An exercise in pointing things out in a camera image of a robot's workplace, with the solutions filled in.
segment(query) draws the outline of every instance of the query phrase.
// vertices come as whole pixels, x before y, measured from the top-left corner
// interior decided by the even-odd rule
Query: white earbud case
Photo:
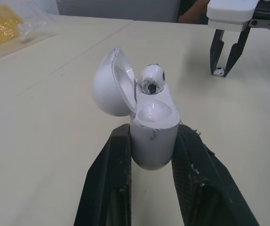
[[[140,167],[157,170],[171,160],[180,115],[166,83],[160,93],[144,94],[125,53],[117,47],[99,67],[92,94],[105,113],[130,115],[132,157]]]

